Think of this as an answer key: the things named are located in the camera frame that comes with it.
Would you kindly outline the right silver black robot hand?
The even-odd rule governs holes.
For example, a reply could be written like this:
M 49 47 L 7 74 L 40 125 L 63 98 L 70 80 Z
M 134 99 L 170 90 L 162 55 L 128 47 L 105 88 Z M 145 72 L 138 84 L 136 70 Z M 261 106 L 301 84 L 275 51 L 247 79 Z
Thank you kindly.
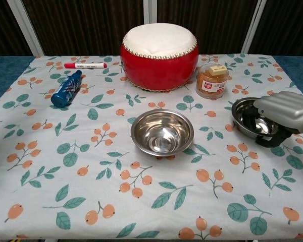
M 292 134 L 303 134 L 303 95 L 281 91 L 256 99 L 242 114 L 242 122 L 255 131 L 256 119 L 261 116 L 276 123 L 278 129 L 270 140 L 257 138 L 256 143 L 266 148 L 277 147 Z

